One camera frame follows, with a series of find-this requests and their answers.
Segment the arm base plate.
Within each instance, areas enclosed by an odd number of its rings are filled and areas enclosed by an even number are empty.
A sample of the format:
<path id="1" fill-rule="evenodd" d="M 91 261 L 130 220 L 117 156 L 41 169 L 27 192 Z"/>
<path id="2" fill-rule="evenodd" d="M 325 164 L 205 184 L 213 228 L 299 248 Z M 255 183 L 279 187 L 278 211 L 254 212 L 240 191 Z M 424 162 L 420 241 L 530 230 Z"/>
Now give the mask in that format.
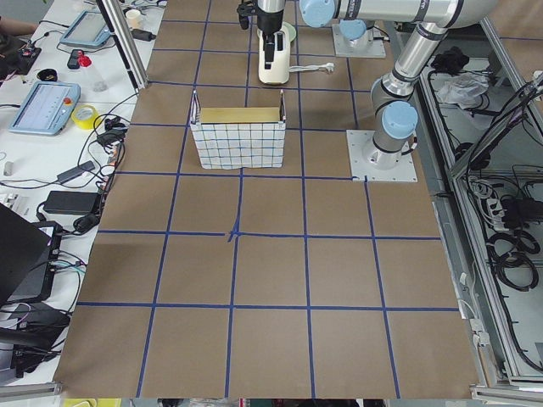
<path id="1" fill-rule="evenodd" d="M 417 182 L 410 145 L 405 140 L 396 153 L 385 153 L 373 143 L 374 131 L 346 132 L 351 179 L 357 182 Z"/>
<path id="2" fill-rule="evenodd" d="M 345 37 L 339 24 L 332 25 L 335 55 L 346 58 L 384 59 L 386 51 L 384 40 L 378 37 L 378 30 L 372 28 L 358 39 Z"/>

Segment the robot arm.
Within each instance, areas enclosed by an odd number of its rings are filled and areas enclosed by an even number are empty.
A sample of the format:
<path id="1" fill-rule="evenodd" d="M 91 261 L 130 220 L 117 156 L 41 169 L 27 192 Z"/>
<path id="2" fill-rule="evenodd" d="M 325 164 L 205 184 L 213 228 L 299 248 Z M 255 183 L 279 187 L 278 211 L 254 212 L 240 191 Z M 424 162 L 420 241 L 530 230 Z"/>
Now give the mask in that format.
<path id="1" fill-rule="evenodd" d="M 372 44 L 375 20 L 340 20 L 339 31 L 349 47 Z"/>
<path id="2" fill-rule="evenodd" d="M 397 165 L 402 148 L 414 133 L 417 111 L 409 104 L 423 67 L 450 29 L 478 23 L 496 1 L 300 1 L 304 22 L 320 28 L 330 20 L 412 22 L 417 26 L 394 68 L 371 90 L 377 129 L 362 149 L 365 159 L 388 170 Z"/>

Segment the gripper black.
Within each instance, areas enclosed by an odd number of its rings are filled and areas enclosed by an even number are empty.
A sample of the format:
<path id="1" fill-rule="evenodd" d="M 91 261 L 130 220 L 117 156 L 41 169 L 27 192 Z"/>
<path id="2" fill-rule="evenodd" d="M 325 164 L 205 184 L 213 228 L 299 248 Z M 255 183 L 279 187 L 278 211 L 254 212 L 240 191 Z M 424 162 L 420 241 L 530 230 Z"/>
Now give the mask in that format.
<path id="1" fill-rule="evenodd" d="M 265 44 L 272 43 L 274 34 L 281 30 L 283 23 L 283 12 L 267 13 L 265 11 L 257 12 L 257 26 L 261 31 L 262 39 Z"/>

